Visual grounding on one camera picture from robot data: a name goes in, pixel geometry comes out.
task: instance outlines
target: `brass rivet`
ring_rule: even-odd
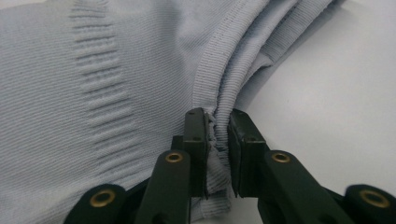
[[[104,200],[100,200],[99,197],[102,195],[107,195],[108,197]],[[105,207],[112,203],[115,198],[116,193],[112,189],[102,189],[91,197],[90,203],[92,207]]]
[[[183,160],[183,156],[180,153],[177,152],[172,152],[169,153],[166,158],[167,161],[169,162],[179,162]]]
[[[277,152],[272,155],[272,159],[277,162],[289,162],[290,157],[284,153]]]
[[[359,195],[365,202],[375,207],[386,208],[390,206],[390,202],[386,197],[384,197],[384,195],[373,190],[363,189],[361,190],[361,192],[359,192]],[[370,196],[376,197],[377,199],[379,199],[379,201],[370,198]]]

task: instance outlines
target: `garment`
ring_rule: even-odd
[[[61,223],[88,189],[133,187],[211,118],[208,190],[192,219],[227,212],[226,125],[330,0],[52,0],[0,10],[0,223]]]

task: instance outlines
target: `round hole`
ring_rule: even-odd
[[[318,220],[324,224],[337,224],[337,221],[329,215],[322,215]]]
[[[361,198],[375,207],[386,208],[390,206],[390,202],[384,195],[369,189],[363,189],[359,192]]]
[[[102,189],[91,197],[90,204],[92,207],[104,207],[112,203],[115,198],[116,193],[112,189]]]
[[[272,159],[274,161],[278,161],[278,162],[289,162],[290,161],[290,157],[288,155],[286,155],[284,153],[280,153],[280,152],[274,153],[272,155]]]
[[[179,162],[183,160],[183,156],[180,153],[173,152],[167,155],[165,159],[169,162]]]
[[[152,218],[151,223],[152,224],[167,224],[168,221],[169,221],[169,218],[166,214],[159,213]]]

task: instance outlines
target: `ribbed fabric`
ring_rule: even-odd
[[[0,223],[62,223],[88,189],[129,189],[210,117],[208,201],[230,209],[225,127],[237,93],[328,0],[77,0],[0,10]]]

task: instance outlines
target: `white tabletop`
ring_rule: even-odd
[[[271,149],[292,153],[344,194],[365,183],[396,195],[396,1],[347,0],[259,84],[246,112]],[[262,223],[257,200],[199,224]]]

